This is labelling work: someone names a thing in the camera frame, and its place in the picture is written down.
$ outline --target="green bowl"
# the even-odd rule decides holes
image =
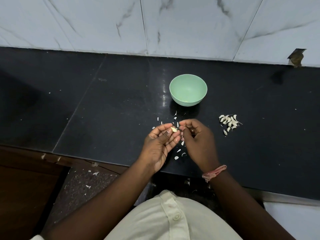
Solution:
[[[182,106],[194,106],[207,94],[207,84],[200,77],[183,74],[170,82],[170,93],[173,100]]]

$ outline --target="pink thread bracelet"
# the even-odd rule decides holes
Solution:
[[[202,174],[202,177],[205,179],[206,183],[209,182],[212,178],[215,178],[218,176],[219,173],[221,173],[223,170],[226,170],[227,166],[226,165],[222,165],[220,167],[218,167],[217,169],[211,171],[211,172],[207,172]]]

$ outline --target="floor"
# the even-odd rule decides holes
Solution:
[[[94,173],[87,169],[71,168],[52,207],[42,232],[46,232],[60,220],[86,203],[118,176],[110,173]],[[159,194],[162,190],[173,191],[177,196],[193,199],[225,219],[222,208],[214,194],[201,179],[186,178],[167,173],[157,173],[147,184],[135,206]]]

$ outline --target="black granite counter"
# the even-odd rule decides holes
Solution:
[[[206,82],[200,104],[172,100],[180,74]],[[130,166],[153,126],[197,118],[242,186],[320,199],[319,68],[2,47],[0,81],[2,145]],[[243,125],[225,137],[222,114]],[[200,177],[183,152],[162,171]]]

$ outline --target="marble wall tile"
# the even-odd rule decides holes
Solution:
[[[320,0],[263,0],[234,61],[288,64],[307,49],[303,66],[320,67]]]
[[[0,45],[73,50],[43,0],[0,1]]]
[[[151,56],[233,60],[262,0],[141,0]]]
[[[140,0],[44,0],[76,51],[147,54]]]

